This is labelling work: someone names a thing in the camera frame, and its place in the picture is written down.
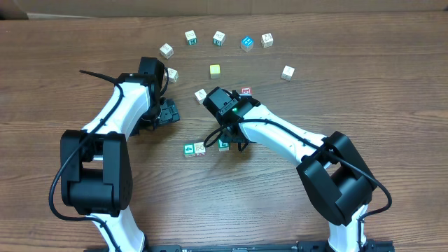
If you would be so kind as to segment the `red letter E block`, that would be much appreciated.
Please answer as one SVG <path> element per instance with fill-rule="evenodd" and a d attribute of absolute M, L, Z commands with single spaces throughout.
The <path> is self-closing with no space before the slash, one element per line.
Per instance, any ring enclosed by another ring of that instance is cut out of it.
<path fill-rule="evenodd" d="M 241 89 L 241 94 L 242 95 L 252 95 L 252 91 L 250 87 L 243 87 Z"/>

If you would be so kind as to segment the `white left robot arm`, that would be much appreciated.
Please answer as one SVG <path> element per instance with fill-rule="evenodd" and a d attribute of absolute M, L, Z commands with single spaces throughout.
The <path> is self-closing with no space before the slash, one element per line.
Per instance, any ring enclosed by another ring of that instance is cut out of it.
<path fill-rule="evenodd" d="M 95 77 L 112 83 L 113 94 L 94 120 L 63 133 L 61 167 L 50 187 L 49 207 L 56 217 L 71 220 L 55 208 L 60 184 L 63 203 L 78 213 L 74 220 L 93 222 L 106 241 L 105 251 L 148 251 L 146 235 L 130 211 L 133 178 L 127 140 L 142 129 L 180 119 L 174 101 L 163 96 L 168 70 L 157 58 L 142 57 L 136 73 Z"/>

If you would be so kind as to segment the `wooden block red side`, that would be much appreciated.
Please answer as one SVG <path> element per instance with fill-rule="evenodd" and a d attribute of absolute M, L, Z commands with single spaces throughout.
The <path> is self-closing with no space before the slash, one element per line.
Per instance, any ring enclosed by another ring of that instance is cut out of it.
<path fill-rule="evenodd" d="M 206 148 L 203 142 L 194 143 L 196 156 L 201 156 L 206 154 Z"/>

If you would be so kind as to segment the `green numeral four block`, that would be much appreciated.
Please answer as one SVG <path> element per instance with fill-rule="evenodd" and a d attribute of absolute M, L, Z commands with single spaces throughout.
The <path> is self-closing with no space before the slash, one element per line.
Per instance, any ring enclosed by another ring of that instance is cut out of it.
<path fill-rule="evenodd" d="M 183 145 L 183 154 L 186 157 L 194 157 L 194 156 L 196 156 L 194 144 L 193 143 L 184 144 Z"/>

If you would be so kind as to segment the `green letter L block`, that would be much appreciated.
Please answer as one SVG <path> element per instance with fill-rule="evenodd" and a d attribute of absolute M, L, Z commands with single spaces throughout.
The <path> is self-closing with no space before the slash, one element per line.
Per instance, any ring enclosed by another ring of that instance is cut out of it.
<path fill-rule="evenodd" d="M 218 140 L 218 150 L 220 152 L 228 151 L 230 149 L 229 143 L 223 142 L 220 139 Z"/>

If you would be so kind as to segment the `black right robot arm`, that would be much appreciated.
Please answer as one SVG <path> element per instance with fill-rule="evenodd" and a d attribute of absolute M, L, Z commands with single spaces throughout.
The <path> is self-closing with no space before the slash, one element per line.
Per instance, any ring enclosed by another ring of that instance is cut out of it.
<path fill-rule="evenodd" d="M 329 222 L 329 251 L 365 250 L 362 218 L 377 184 L 349 137 L 308 132 L 258 100 L 219 87 L 203 105 L 217 119 L 223 141 L 236 142 L 241 151 L 262 144 L 295 165 L 311 204 Z"/>

